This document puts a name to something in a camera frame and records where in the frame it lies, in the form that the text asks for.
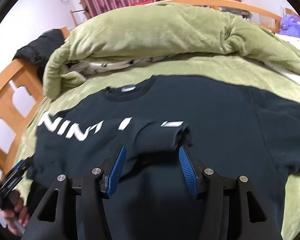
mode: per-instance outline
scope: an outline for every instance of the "blue gripper pad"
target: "blue gripper pad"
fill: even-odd
[[[196,199],[199,195],[197,189],[197,176],[189,161],[189,157],[183,146],[179,149],[179,161],[182,167],[183,176],[185,177],[189,193]]]
[[[119,179],[121,176],[121,172],[123,170],[124,163],[126,161],[126,148],[122,146],[121,151],[113,165],[113,168],[109,174],[109,186],[106,191],[106,195],[110,198],[115,191],[117,190],[117,186],[119,183]]]

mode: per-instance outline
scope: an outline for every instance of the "t-shirt neckline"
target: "t-shirt neckline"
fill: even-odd
[[[135,89],[127,92],[122,92],[122,87],[111,88],[107,87],[103,90],[103,95],[106,100],[124,102],[136,99],[143,96],[147,93],[152,85],[154,84],[157,76],[151,76],[149,79],[146,79],[135,85]]]

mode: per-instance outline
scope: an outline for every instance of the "human hand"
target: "human hand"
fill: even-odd
[[[13,223],[12,218],[16,216],[16,214],[19,214],[17,219],[18,222],[25,227],[29,220],[30,215],[28,214],[28,207],[24,206],[24,201],[20,197],[20,193],[17,190],[13,190],[10,195],[12,194],[12,198],[16,199],[14,209],[5,209],[1,211],[2,217],[5,219],[8,230],[13,233],[16,236],[22,236],[21,231],[18,229],[18,227]]]

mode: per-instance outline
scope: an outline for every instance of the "black jacket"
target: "black jacket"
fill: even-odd
[[[42,82],[44,68],[51,54],[64,44],[65,39],[60,29],[42,34],[28,45],[18,49],[13,59],[22,58],[38,67],[37,75]]]

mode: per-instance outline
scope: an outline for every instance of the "finger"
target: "finger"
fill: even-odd
[[[14,211],[16,213],[19,213],[23,209],[23,199],[19,198],[16,205],[14,206]]]
[[[16,214],[11,209],[5,209],[1,211],[1,215],[4,219],[13,218]]]
[[[9,200],[11,201],[12,205],[15,206],[20,198],[20,193],[17,190],[13,190],[9,194]]]
[[[25,206],[19,213],[18,222],[20,224],[23,224],[25,222],[27,213],[28,213],[28,207]]]
[[[14,198],[19,198],[20,197],[20,192],[19,191],[17,191],[17,190],[12,190],[11,191],[11,193],[10,193],[10,195],[12,194],[12,196],[14,197]]]
[[[8,230],[16,236],[22,236],[20,230],[15,226],[15,224],[11,221],[7,221]]]
[[[23,222],[23,224],[22,224],[22,225],[23,225],[24,227],[26,227],[26,226],[27,226],[27,224],[29,223],[29,220],[30,220],[30,215],[29,215],[29,214],[27,214],[27,215],[26,215],[26,219],[25,219],[25,221]]]

